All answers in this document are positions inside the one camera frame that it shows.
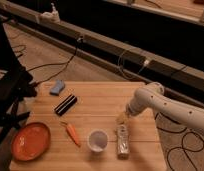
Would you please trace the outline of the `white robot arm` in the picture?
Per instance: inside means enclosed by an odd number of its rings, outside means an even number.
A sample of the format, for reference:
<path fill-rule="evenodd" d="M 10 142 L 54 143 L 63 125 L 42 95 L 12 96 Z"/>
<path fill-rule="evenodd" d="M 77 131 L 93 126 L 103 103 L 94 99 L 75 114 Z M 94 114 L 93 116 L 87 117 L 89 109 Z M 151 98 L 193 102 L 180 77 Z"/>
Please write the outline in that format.
<path fill-rule="evenodd" d="M 125 111 L 117 117 L 117 123 L 126 123 L 130 116 L 137 116 L 146 108 L 151 108 L 204 136 L 204 109 L 170 99 L 164 95 L 164 91 L 158 82 L 136 89 Z"/>

